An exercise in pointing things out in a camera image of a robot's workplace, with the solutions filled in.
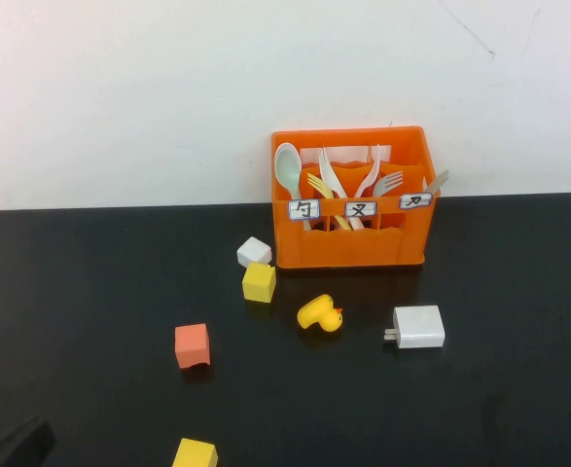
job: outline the yellow rubber duck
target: yellow rubber duck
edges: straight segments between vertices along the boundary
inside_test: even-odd
[[[341,327],[343,317],[341,308],[335,308],[330,295],[320,295],[303,306],[296,316],[301,328],[306,329],[313,323],[319,323],[324,331],[332,333]]]

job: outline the white cube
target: white cube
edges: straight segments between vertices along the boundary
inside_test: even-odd
[[[251,263],[267,265],[272,261],[272,250],[265,243],[251,236],[237,250],[237,261],[245,268],[248,268]]]
[[[396,306],[393,326],[400,348],[442,347],[445,329],[439,307]]]

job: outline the orange cube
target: orange cube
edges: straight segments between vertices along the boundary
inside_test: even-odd
[[[199,363],[209,365],[209,337],[204,323],[175,328],[175,355],[179,368],[190,368]]]

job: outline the white wall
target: white wall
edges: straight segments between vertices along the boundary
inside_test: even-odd
[[[273,131],[391,122],[571,191],[571,0],[0,0],[0,209],[267,201]]]

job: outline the chinese character label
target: chinese character label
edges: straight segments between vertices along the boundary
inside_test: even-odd
[[[415,209],[430,204],[432,204],[432,194],[430,193],[411,193],[400,197],[400,209]]]
[[[375,202],[348,202],[345,205],[346,217],[363,217],[375,215]]]
[[[320,217],[319,199],[292,199],[289,201],[289,218],[292,221],[306,221]]]

